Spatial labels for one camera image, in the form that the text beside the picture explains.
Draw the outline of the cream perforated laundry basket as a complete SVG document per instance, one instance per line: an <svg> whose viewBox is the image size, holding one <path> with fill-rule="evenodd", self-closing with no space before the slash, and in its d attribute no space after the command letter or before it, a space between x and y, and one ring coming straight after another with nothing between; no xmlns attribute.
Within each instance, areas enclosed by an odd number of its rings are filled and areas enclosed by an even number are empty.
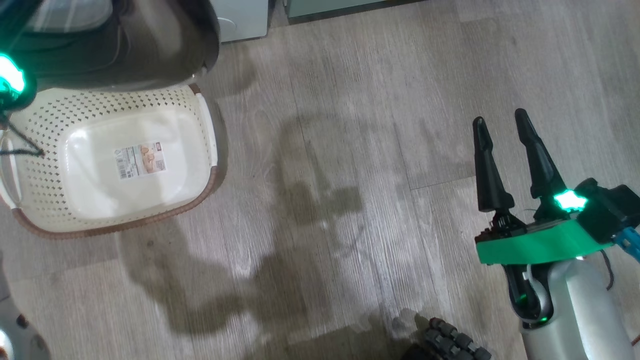
<svg viewBox="0 0 640 360"><path fill-rule="evenodd" d="M196 84L133 92L51 88L10 114L43 150L0 157L0 200L46 239L124 231L183 214L213 193L217 139ZM114 150L160 142L166 170L121 180ZM29 149L13 132L3 148Z"/></svg>

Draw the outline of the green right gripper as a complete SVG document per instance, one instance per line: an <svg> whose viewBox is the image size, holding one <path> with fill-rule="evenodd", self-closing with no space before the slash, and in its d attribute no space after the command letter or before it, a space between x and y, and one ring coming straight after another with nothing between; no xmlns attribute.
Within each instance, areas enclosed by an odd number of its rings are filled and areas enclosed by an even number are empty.
<svg viewBox="0 0 640 360"><path fill-rule="evenodd" d="M578 223L588 199L567 190L553 158L523 108L514 112L519 141L526 150L533 199L551 197L553 208L566 218L523 223L509 209L515 206L493 156L493 141L485 119L473 120L474 164L478 210L496 212L489 228L474 239L478 259L485 265L537 265L570 260L610 248Z"/></svg>

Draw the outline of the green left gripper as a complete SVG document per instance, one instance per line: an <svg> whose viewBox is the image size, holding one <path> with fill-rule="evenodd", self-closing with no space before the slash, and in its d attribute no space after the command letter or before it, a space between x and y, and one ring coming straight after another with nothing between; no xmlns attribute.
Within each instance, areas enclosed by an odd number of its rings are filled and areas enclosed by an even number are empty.
<svg viewBox="0 0 640 360"><path fill-rule="evenodd" d="M37 91L34 74L0 49L0 113L25 109L34 101Z"/></svg>

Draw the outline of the paper label inside basket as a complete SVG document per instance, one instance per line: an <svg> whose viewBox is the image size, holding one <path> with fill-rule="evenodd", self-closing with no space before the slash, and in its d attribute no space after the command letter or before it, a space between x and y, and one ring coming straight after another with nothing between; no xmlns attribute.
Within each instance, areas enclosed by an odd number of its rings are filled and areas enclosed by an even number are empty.
<svg viewBox="0 0 640 360"><path fill-rule="evenodd" d="M115 149L113 155L120 180L167 170L163 146L159 141Z"/></svg>

